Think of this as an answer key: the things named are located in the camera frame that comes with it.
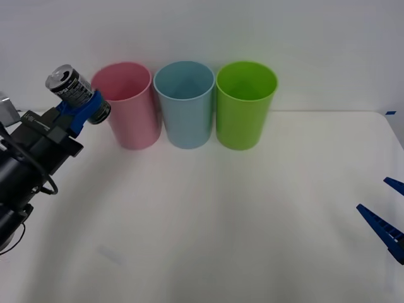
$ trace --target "black cable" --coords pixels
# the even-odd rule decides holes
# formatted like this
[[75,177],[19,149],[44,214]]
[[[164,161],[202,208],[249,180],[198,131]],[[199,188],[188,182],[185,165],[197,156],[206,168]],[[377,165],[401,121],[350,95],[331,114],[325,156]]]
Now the black cable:
[[22,223],[22,225],[23,225],[23,233],[21,234],[21,236],[20,236],[20,238],[18,239],[18,241],[17,241],[17,243],[16,244],[14,244],[13,246],[11,246],[11,248],[9,248],[9,249],[7,249],[6,251],[3,251],[3,252],[0,252],[0,256],[2,256],[3,254],[6,254],[6,253],[8,253],[9,251],[11,251],[12,249],[14,249],[14,247],[16,247],[20,242],[21,242],[21,240],[23,239],[23,237],[24,237],[24,235],[25,235],[25,223]]
[[14,139],[9,135],[3,123],[0,122],[0,135],[3,139],[10,144],[13,148],[19,151],[25,159],[27,159],[42,175],[42,177],[49,182],[50,186],[52,186],[53,191],[50,189],[42,187],[41,191],[44,191],[47,194],[57,194],[59,192],[56,183],[53,181],[52,177],[47,173],[47,171],[40,165],[36,159],[34,159],[27,151],[25,151]]

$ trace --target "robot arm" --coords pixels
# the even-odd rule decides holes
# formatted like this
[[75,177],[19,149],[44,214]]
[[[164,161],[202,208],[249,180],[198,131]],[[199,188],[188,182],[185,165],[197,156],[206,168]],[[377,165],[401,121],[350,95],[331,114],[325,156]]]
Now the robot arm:
[[[20,117],[9,98],[0,94],[0,142],[4,146],[0,150],[0,251],[33,211],[32,197],[39,192],[57,194],[51,175],[67,158],[79,154],[83,146],[74,139],[103,103],[96,91],[79,108],[62,101],[42,116],[28,111]],[[4,127],[19,121],[8,134]],[[52,189],[44,187],[46,182]]]

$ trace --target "cup rim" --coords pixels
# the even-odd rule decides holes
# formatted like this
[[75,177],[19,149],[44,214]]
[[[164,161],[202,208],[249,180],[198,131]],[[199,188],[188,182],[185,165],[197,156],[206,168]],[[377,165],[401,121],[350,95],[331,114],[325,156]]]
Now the cup rim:
[[103,68],[99,69],[99,70],[94,74],[94,76],[92,76],[92,78],[91,78],[91,83],[90,83],[90,84],[93,83],[94,77],[95,77],[99,72],[101,72],[102,70],[104,70],[104,69],[106,69],[106,68],[109,68],[109,67],[111,67],[111,66],[114,66],[114,65],[122,64],[122,63],[135,64],[135,65],[140,66],[140,67],[144,68],[145,70],[147,70],[148,75],[149,75],[149,82],[147,83],[147,86],[146,86],[146,88],[145,88],[144,90],[142,90],[141,92],[139,92],[138,94],[136,94],[136,95],[134,95],[134,96],[132,96],[132,97],[129,97],[129,98],[126,98],[126,99],[120,99],[120,100],[109,100],[109,99],[106,99],[106,98],[105,98],[105,101],[108,101],[108,103],[112,103],[112,102],[114,102],[114,103],[125,102],[125,101],[131,100],[131,99],[133,99],[133,98],[139,97],[141,94],[145,93],[145,92],[149,89],[150,85],[152,84],[152,79],[153,79],[152,72],[151,72],[144,64],[141,64],[141,63],[136,62],[136,61],[120,61],[120,62],[115,62],[115,63],[108,64],[108,65],[104,66]]
[[[199,96],[196,96],[196,97],[193,97],[193,98],[188,98],[188,99],[172,98],[172,97],[167,96],[166,94],[162,93],[162,92],[157,88],[157,86],[156,86],[156,77],[157,77],[157,75],[159,74],[159,72],[161,72],[161,70],[163,70],[163,69],[166,68],[167,66],[170,66],[170,65],[175,64],[175,63],[180,63],[180,62],[192,62],[192,63],[196,63],[196,64],[199,64],[199,65],[202,65],[202,66],[206,67],[206,68],[210,71],[210,73],[212,74],[212,76],[213,76],[213,81],[212,81],[212,84],[211,84],[211,86],[209,87],[209,89],[208,89],[207,91],[205,91],[203,94],[199,95]],[[215,86],[215,83],[216,83],[215,73],[211,70],[211,68],[210,68],[209,66],[203,64],[203,63],[200,63],[200,62],[198,62],[198,61],[192,61],[192,60],[181,60],[181,61],[175,61],[175,62],[172,62],[172,63],[170,63],[170,64],[167,64],[167,65],[163,66],[162,68],[160,68],[160,69],[155,73],[155,75],[154,75],[154,77],[153,77],[153,86],[154,86],[154,89],[157,91],[157,93],[158,93],[159,95],[161,95],[161,96],[164,96],[164,98],[167,98],[167,99],[170,99],[170,100],[174,100],[174,101],[192,101],[192,100],[195,100],[195,99],[199,99],[199,98],[201,98],[201,97],[207,95],[208,93],[210,93],[210,92],[212,91],[213,87]]]
[[[227,66],[230,66],[230,65],[233,65],[233,64],[237,64],[237,63],[241,63],[241,62],[253,63],[253,64],[255,64],[255,65],[260,65],[260,66],[266,68],[268,71],[270,71],[271,74],[273,74],[273,76],[275,77],[275,81],[276,81],[275,89],[274,89],[269,95],[267,95],[267,96],[265,96],[265,97],[263,97],[263,98],[261,98],[261,99],[254,99],[254,100],[238,99],[238,98],[235,98],[235,97],[233,97],[233,96],[230,96],[228,93],[225,93],[225,92],[220,88],[220,85],[219,85],[219,83],[218,83],[218,78],[219,78],[218,76],[219,76],[220,72],[221,72],[223,69],[225,69]],[[222,67],[219,69],[219,71],[217,72],[217,77],[216,77],[216,86],[217,86],[218,90],[220,90],[220,92],[221,92],[222,94],[224,94],[226,97],[231,98],[231,99],[233,99],[233,100],[241,101],[241,102],[259,102],[259,101],[262,101],[262,100],[267,99],[268,97],[272,96],[272,95],[276,92],[276,90],[278,89],[278,77],[276,76],[276,74],[274,73],[274,71],[273,71],[272,69],[270,69],[269,67],[267,67],[265,64],[259,63],[259,62],[257,62],[257,61],[250,61],[250,60],[234,61],[234,62],[231,62],[231,63],[226,64],[225,66],[222,66]]]

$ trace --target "green cup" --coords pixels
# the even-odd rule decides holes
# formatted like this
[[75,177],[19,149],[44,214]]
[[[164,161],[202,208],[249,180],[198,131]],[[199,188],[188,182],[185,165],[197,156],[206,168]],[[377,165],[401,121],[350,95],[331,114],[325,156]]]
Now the green cup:
[[252,148],[278,86],[275,73],[257,62],[233,62],[218,72],[216,85],[218,140],[233,150]]

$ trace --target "pink cup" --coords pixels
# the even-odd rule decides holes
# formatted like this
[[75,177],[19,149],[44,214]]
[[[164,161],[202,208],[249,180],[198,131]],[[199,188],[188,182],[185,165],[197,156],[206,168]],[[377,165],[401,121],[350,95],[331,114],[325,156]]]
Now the pink cup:
[[91,83],[111,105],[109,123],[119,144],[130,150],[149,147],[161,133],[152,79],[143,65],[121,62],[98,71]]

